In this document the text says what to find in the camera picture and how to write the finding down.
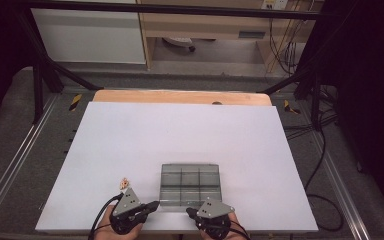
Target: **wooden desk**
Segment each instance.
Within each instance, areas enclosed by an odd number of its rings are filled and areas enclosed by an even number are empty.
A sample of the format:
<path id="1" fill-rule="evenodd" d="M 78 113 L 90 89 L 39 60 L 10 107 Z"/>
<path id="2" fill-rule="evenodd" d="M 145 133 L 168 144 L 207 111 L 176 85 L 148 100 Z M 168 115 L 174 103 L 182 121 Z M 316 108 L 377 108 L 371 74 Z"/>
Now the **wooden desk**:
<path id="1" fill-rule="evenodd" d="M 136 0 L 138 4 L 167 4 L 205 7 L 231 7 L 261 9 L 263 0 Z M 323 1 L 289 0 L 286 10 L 319 11 Z M 152 67 L 152 57 L 157 37 L 185 37 L 202 39 L 230 39 L 230 40 L 252 40 L 256 41 L 260 54 L 268 72 L 272 72 L 277 64 L 275 56 L 270 48 L 269 42 L 269 19 L 264 18 L 243 18 L 224 16 L 196 16 L 176 14 L 139 14 L 142 40 L 145 49 L 145 58 L 148 68 Z M 297 34 L 294 34 L 296 20 L 275 19 L 272 22 L 273 41 L 281 52 L 291 41 L 305 43 L 314 26 L 314 21 L 307 21 L 302 24 Z M 260 32 L 264 33 L 263 38 L 240 38 L 239 33 Z"/>
<path id="2" fill-rule="evenodd" d="M 244 99 L 254 105 L 243 105 Z M 267 96 L 253 93 L 99 91 L 36 230 L 86 233 L 123 177 L 147 203 L 159 199 L 162 164 L 212 163 L 219 165 L 223 202 L 235 207 L 248 232 L 317 231 L 276 107 L 270 105 Z M 163 207 L 142 229 L 143 234 L 197 232 L 186 213 Z"/>

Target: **human hand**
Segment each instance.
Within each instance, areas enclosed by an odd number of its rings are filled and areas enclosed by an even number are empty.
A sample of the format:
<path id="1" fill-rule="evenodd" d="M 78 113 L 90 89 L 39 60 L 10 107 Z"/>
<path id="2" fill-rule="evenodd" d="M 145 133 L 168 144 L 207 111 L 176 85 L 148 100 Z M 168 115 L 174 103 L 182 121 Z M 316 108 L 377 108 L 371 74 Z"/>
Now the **human hand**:
<path id="1" fill-rule="evenodd" d="M 238 225 L 239 221 L 238 221 L 238 218 L 236 217 L 236 214 L 234 212 L 231 212 L 231 213 L 229 213 L 228 216 L 229 216 L 229 219 L 230 219 L 230 221 L 232 223 L 230 225 L 230 228 L 238 230 L 238 231 L 243 232 L 244 234 L 246 234 L 244 232 L 244 230 Z M 201 237 L 202 237 L 203 240 L 212 240 L 212 238 L 210 236 L 208 236 L 208 234 L 206 234 L 202 230 L 201 230 Z M 227 234 L 225 239 L 229 239 L 229 240 L 246 240 L 246 238 L 243 237 L 242 235 L 240 235 L 239 233 L 235 233 L 235 232 L 232 232 L 232 231 L 230 231 Z"/>
<path id="2" fill-rule="evenodd" d="M 111 227 L 110 215 L 114 205 L 110 205 L 105 210 L 104 216 L 101 222 L 98 224 L 98 228 L 95 231 L 95 240 L 133 240 L 139 236 L 139 232 L 142 229 L 143 223 L 139 223 L 128 234 L 119 235 Z"/>

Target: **black horizontal bar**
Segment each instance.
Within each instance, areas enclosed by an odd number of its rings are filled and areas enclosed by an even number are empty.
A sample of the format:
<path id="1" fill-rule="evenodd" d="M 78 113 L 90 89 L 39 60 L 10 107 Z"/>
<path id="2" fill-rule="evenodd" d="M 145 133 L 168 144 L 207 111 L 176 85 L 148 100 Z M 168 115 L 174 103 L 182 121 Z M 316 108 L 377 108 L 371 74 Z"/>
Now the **black horizontal bar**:
<path id="1" fill-rule="evenodd" d="M 25 7 L 29 7 L 29 8 L 79 10 L 79 11 L 165 13 L 165 14 L 231 16 L 231 17 L 301 19 L 301 20 L 320 20 L 320 19 L 326 19 L 326 18 L 330 19 L 334 17 L 339 17 L 337 15 L 318 13 L 318 12 L 297 12 L 297 11 L 222 8 L 222 7 L 47 1 L 47 0 L 18 0 L 14 2 L 23 4 Z"/>

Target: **person's left hand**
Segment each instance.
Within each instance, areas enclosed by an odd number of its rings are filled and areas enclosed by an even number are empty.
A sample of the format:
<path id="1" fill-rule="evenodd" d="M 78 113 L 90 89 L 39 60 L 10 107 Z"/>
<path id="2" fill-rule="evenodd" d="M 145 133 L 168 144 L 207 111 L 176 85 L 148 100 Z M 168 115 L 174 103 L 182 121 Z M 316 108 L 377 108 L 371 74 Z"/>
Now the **person's left hand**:
<path id="1" fill-rule="evenodd" d="M 98 224 L 98 228 L 95 231 L 95 240 L 133 240 L 139 236 L 139 232 L 142 229 L 143 223 L 139 223 L 128 234 L 119 235 L 112 229 L 110 225 L 110 214 L 114 209 L 114 205 L 110 205 L 105 210 L 104 216 L 101 222 Z"/>

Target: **white wall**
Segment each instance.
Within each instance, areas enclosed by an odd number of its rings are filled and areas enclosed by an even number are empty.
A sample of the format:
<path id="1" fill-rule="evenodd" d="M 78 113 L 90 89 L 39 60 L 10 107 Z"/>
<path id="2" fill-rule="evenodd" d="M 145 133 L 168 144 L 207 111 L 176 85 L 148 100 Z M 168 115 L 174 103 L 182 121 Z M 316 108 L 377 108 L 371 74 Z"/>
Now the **white wall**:
<path id="1" fill-rule="evenodd" d="M 135 0 L 83 2 L 135 3 Z M 137 13 L 32 9 L 55 61 L 145 64 Z"/>

